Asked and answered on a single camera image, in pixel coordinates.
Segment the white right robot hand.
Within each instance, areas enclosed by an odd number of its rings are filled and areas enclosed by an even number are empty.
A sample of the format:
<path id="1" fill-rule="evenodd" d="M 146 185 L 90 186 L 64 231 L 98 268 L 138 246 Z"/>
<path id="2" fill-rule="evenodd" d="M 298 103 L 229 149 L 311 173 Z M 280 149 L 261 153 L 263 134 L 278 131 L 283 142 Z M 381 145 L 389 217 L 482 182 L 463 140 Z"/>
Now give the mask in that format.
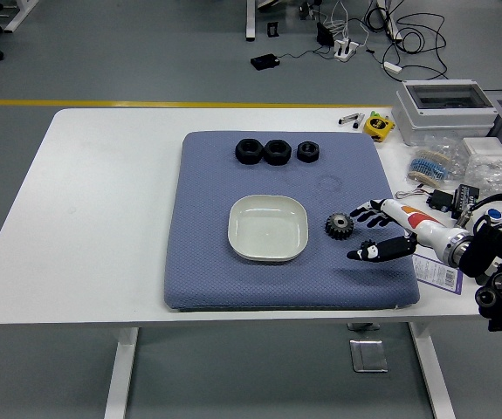
<path id="1" fill-rule="evenodd" d="M 402 258 L 415 252 L 416 247 L 431 248 L 441 262 L 453 266 L 450 258 L 452 240 L 459 229 L 445 227 L 432 216 L 394 199 L 370 200 L 354 209 L 351 217 L 358 222 L 368 221 L 369 228 L 386 226 L 395 222 L 404 228 L 402 236 L 375 242 L 365 241 L 360 249 L 350 251 L 347 258 L 367 262 L 385 262 Z"/>

